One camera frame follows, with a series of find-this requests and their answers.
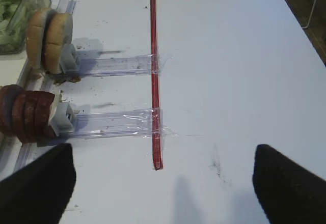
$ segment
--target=hamburger bun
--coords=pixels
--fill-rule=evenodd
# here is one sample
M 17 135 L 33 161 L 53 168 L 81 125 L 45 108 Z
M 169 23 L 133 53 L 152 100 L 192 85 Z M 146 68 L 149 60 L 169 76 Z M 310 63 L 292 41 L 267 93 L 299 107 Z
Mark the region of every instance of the hamburger bun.
M 49 24 L 45 40 L 45 68 L 52 74 L 62 73 L 60 59 L 65 44 L 72 39 L 72 16 L 67 13 L 56 14 Z
M 45 46 L 47 27 L 56 11 L 43 8 L 34 13 L 26 29 L 26 53 L 33 69 L 44 69 L 42 53 Z

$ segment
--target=white table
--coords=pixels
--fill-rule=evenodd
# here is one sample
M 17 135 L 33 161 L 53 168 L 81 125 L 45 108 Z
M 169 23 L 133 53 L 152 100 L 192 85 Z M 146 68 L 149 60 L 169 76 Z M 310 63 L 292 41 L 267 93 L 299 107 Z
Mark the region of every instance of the white table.
M 164 139 L 165 168 L 152 169 L 150 138 L 73 143 L 77 183 L 61 223 L 268 223 L 251 181 L 258 144 L 326 178 L 324 64 L 284 0 L 157 2 L 159 50 L 173 56 L 160 77 L 163 123 L 178 134 Z M 78 0 L 74 43 L 149 53 L 145 6 Z M 79 90 L 72 103 L 150 107 L 149 76 L 106 79 L 84 79 L 103 92 Z

